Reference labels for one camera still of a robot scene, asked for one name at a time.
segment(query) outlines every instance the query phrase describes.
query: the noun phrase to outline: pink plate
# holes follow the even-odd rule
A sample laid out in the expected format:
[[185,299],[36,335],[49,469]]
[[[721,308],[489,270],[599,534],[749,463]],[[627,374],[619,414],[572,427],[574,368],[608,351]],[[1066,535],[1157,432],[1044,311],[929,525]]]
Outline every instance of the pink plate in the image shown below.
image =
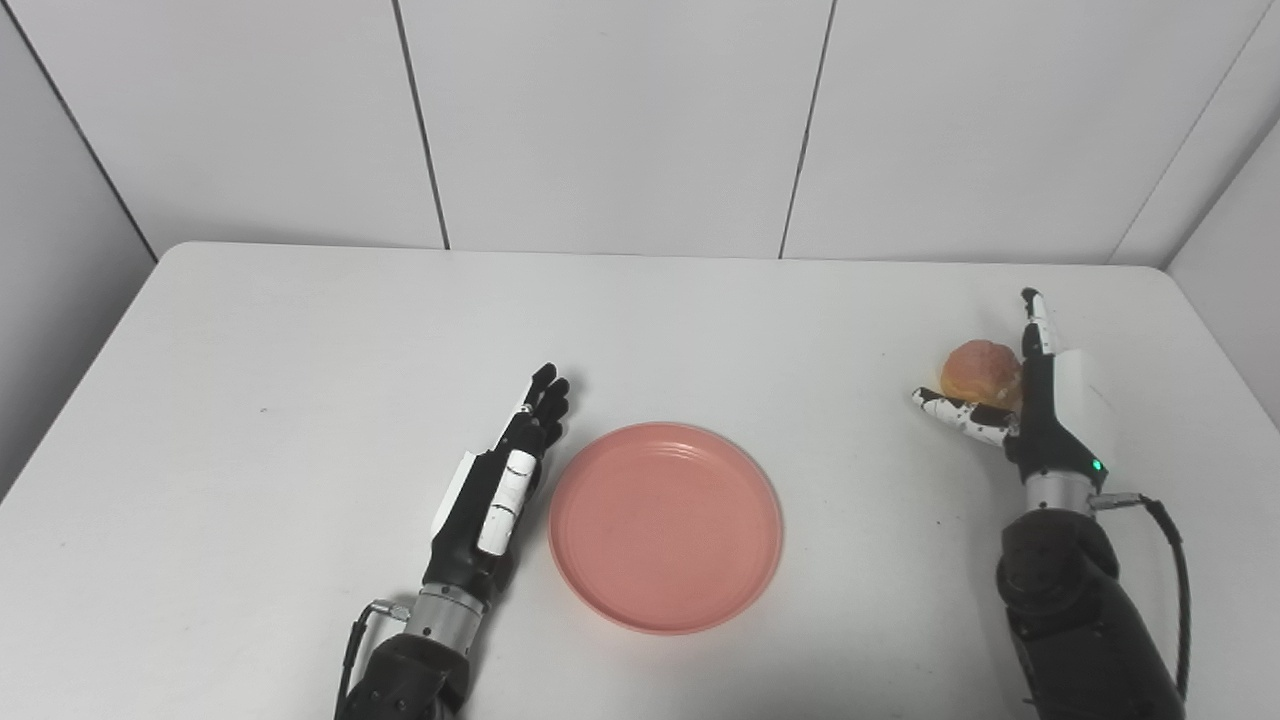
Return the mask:
[[552,556],[593,610],[644,633],[696,633],[746,610],[782,550],[777,500],[724,438],[672,423],[579,452],[550,509]]

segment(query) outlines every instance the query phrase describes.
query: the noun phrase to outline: black cable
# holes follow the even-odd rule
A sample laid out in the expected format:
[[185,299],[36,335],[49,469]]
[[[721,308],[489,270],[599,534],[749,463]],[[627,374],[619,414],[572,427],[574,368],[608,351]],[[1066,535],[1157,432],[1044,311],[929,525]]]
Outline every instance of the black cable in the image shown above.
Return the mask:
[[351,635],[347,638],[347,653],[342,656],[342,679],[338,680],[338,707],[333,711],[333,719],[342,716],[342,706],[347,702],[347,689],[351,687],[351,671],[356,666],[356,656],[360,655],[360,643],[365,639],[365,630],[369,629],[369,616],[374,614],[374,603],[360,614],[360,619],[351,624]]
[[1174,566],[1178,569],[1178,670],[1175,683],[1178,694],[1187,700],[1187,675],[1190,671],[1192,661],[1192,582],[1187,571],[1187,555],[1183,552],[1183,536],[1178,532],[1178,525],[1165,510],[1165,503],[1152,500],[1144,495],[1138,496],[1142,506],[1147,509],[1151,518],[1160,525],[1174,551]]

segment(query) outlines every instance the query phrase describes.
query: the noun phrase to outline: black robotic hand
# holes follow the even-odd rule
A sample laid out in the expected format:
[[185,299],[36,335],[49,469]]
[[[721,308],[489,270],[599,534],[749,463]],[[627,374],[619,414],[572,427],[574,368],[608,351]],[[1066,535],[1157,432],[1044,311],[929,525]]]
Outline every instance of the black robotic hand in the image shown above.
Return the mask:
[[[467,454],[434,524],[431,560],[412,609],[374,601],[352,626],[338,689],[338,720],[452,717],[471,688],[467,656],[480,623],[515,568],[511,536],[538,489],[543,455],[562,434],[568,380],[544,365],[497,445]],[[378,646],[365,676],[347,692],[370,614],[404,621]]]
[[[1181,720],[1190,592],[1181,538],[1164,506],[1133,493],[1102,495],[1112,457],[1111,407],[1080,350],[1059,347],[1044,300],[1023,291],[1021,414],[928,388],[913,400],[969,437],[1001,446],[1018,465],[1027,511],[1002,534],[996,570],[1009,626],[1044,720]],[[1143,505],[1174,547],[1179,577],[1178,680],[1120,588],[1120,566],[1097,510]]]

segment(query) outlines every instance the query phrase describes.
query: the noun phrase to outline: panel seam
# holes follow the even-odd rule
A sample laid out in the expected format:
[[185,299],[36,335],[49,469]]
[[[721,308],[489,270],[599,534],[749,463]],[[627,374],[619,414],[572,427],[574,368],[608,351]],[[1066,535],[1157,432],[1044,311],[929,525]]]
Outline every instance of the panel seam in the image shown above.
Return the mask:
[[88,136],[84,135],[84,128],[81,127],[79,120],[76,118],[76,113],[72,113],[72,108],[70,105],[67,104],[67,99],[63,97],[61,91],[58,90],[58,83],[54,82],[54,76],[49,73],[49,68],[45,65],[45,61],[41,60],[40,54],[36,53],[36,46],[31,42],[31,37],[27,35],[27,31],[22,27],[22,23],[18,22],[18,15],[13,12],[13,8],[9,5],[9,0],[0,0],[0,6],[4,6],[5,14],[9,15],[9,22],[13,23],[14,28],[17,28],[18,37],[20,37],[22,44],[27,46],[27,53],[31,54],[31,58],[36,61],[36,67],[40,68],[40,74],[42,74],[45,77],[45,82],[49,83],[49,90],[52,91],[54,97],[58,100],[58,105],[61,106],[63,114],[65,114],[67,119],[70,120],[72,127],[76,129],[76,135],[79,137],[81,143],[84,146],[84,150],[88,151],[90,160],[93,161],[93,167],[97,168],[97,173],[102,177],[102,181],[106,183],[108,190],[111,191],[111,197],[115,199],[115,204],[119,205],[120,211],[124,213],[124,218],[129,222],[129,225],[133,228],[133,232],[137,233],[138,240],[142,242],[142,247],[147,251],[147,255],[151,258],[152,263],[159,263],[160,259],[156,255],[155,249],[151,247],[151,243],[147,241],[147,236],[143,234],[142,228],[138,227],[138,220],[133,217],[133,213],[129,210],[129,206],[124,202],[124,197],[120,195],[120,190],[115,187],[115,182],[111,179],[111,176],[106,172],[106,168],[102,165],[102,159],[97,156],[97,151],[93,150],[93,145],[90,143]]
[[435,202],[435,218],[440,223],[440,241],[449,247],[449,231],[444,224],[444,205],[440,202],[440,186],[435,181],[435,161],[431,158],[431,143],[426,137],[426,119],[422,117],[422,99],[417,91],[417,76],[413,73],[413,56],[408,49],[408,35],[404,32],[404,14],[399,0],[392,0],[396,13],[396,32],[399,36],[401,54],[404,58],[404,74],[408,78],[408,92],[413,99],[413,115],[417,118],[417,133],[422,138],[422,155],[426,159],[426,177],[431,183],[431,200]]
[[1204,101],[1204,105],[1196,115],[1196,119],[1192,120],[1190,127],[1187,128],[1187,133],[1183,136],[1181,142],[1178,143],[1178,149],[1174,150],[1174,154],[1169,158],[1169,161],[1165,164],[1165,168],[1160,172],[1160,177],[1156,178],[1156,183],[1151,186],[1151,191],[1142,200],[1142,204],[1138,205],[1138,211],[1133,214],[1133,218],[1129,220],[1129,224],[1125,225],[1124,232],[1120,233],[1120,240],[1117,240],[1115,247],[1111,249],[1111,254],[1107,255],[1105,264],[1107,265],[1111,264],[1111,261],[1116,256],[1116,252],[1119,252],[1120,247],[1124,245],[1124,241],[1128,240],[1129,232],[1133,231],[1133,225],[1138,223],[1138,218],[1140,218],[1143,210],[1147,209],[1147,204],[1151,202],[1151,199],[1156,195],[1156,191],[1160,190],[1160,184],[1165,182],[1165,176],[1169,174],[1169,169],[1174,167],[1175,161],[1178,161],[1178,156],[1181,155],[1183,149],[1187,146],[1187,142],[1190,140],[1192,135],[1196,133],[1196,128],[1199,127],[1199,122],[1204,118],[1204,113],[1208,111],[1210,106],[1213,105],[1213,100],[1217,97],[1217,92],[1222,90],[1222,85],[1226,83],[1226,78],[1231,77],[1231,72],[1235,70],[1236,63],[1239,63],[1240,56],[1244,55],[1244,49],[1248,47],[1249,42],[1253,41],[1254,33],[1258,32],[1260,27],[1262,27],[1262,20],[1266,19],[1267,14],[1271,12],[1272,5],[1275,5],[1275,0],[1270,0],[1267,3],[1266,9],[1263,9],[1262,14],[1258,15],[1258,20],[1253,23],[1253,28],[1249,29],[1249,35],[1245,36],[1244,42],[1242,42],[1240,47],[1235,51],[1235,56],[1231,58],[1231,63],[1226,67],[1226,72],[1224,72],[1222,77],[1219,78],[1217,85],[1213,86],[1213,91],[1210,92],[1208,95],[1208,100]]
[[818,87],[822,85],[822,69],[827,64],[827,46],[831,45],[831,26],[836,22],[836,4],[838,1],[831,0],[831,12],[827,13],[827,29],[822,35],[822,53],[818,54],[818,73],[813,78],[813,94],[809,96],[809,114],[804,120],[804,136],[800,137],[800,158],[796,159],[796,176],[791,181],[791,197],[787,200],[787,219],[782,223],[782,242],[778,245],[778,260],[782,260],[787,251],[787,233],[791,232],[791,213],[796,206],[796,192],[800,190],[800,173],[804,172],[804,158],[809,152],[809,129],[813,127],[813,110],[818,105]]

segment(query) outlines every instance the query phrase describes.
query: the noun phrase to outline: white table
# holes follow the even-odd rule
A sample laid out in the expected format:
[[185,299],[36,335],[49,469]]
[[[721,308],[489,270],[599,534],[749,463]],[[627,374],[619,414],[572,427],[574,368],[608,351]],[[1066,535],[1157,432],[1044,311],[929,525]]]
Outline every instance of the white table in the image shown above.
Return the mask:
[[[460,454],[554,360],[552,478],[620,425],[707,427],[772,479],[782,561],[726,625],[632,633],[561,580],[543,496],[470,717],[1032,717],[992,580],[1014,469],[906,397],[1015,343],[1024,284],[1108,369],[1108,488],[1187,537],[1189,716],[1271,716],[1280,434],[1156,270],[255,245],[165,256],[0,505],[4,715],[329,716],[351,620],[416,592]],[[1102,523],[1171,660],[1165,541]]]

